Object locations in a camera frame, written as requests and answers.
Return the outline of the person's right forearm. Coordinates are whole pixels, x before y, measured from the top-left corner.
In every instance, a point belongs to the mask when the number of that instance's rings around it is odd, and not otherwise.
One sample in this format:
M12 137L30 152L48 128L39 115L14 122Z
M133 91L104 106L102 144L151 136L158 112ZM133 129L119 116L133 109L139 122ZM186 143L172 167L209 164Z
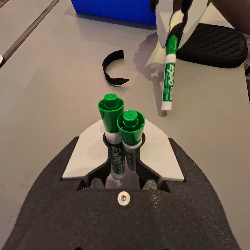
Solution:
M250 34L249 0L213 0L212 3L235 29Z

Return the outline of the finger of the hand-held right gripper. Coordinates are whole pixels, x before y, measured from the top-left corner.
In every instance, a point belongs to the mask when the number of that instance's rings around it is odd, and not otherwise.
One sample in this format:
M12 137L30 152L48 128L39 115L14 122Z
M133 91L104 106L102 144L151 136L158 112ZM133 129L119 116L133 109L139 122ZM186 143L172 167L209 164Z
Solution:
M187 1L183 1L182 11L184 13L184 20L178 49L191 37L210 3L211 0L193 0L189 4Z
M166 47L173 15L173 0L158 0L155 8L157 35L162 48Z

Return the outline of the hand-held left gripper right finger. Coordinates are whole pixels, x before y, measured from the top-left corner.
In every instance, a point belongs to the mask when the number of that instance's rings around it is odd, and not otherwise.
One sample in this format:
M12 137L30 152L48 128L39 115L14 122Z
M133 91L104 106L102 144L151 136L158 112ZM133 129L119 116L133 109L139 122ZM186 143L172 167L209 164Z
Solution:
M142 139L143 142L138 148L138 161L142 166L141 179L183 182L185 178L168 136L146 119Z

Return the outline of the green dry-erase marker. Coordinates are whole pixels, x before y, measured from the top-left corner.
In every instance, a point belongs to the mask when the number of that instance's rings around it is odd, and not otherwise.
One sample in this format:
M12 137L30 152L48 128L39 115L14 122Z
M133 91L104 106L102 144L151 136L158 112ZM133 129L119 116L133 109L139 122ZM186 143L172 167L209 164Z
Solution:
M170 111L172 109L174 74L176 66L176 52L178 37L171 35L166 45L166 58L164 69L164 85L161 102L161 110Z
M111 152L111 167L116 179L125 175L125 155L117 119L124 111L124 101L114 93L109 93L99 101L98 109L104 124L105 138Z
M144 125L144 116L135 110L124 111L117 118L127 165L132 172L136 171L137 149L142 143Z

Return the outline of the blue plastic bin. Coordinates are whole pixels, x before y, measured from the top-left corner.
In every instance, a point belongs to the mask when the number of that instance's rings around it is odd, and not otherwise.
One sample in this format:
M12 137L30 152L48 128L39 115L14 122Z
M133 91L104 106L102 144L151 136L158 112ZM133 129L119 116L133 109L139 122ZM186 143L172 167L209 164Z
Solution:
M77 13L156 25L150 0L71 0Z

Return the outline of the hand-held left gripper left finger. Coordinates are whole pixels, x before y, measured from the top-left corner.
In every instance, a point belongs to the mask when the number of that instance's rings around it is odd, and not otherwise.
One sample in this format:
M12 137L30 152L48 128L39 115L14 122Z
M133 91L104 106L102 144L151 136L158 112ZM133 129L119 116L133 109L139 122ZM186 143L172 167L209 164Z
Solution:
M62 175L63 180L80 179L108 160L108 147L103 141L102 120L84 130Z

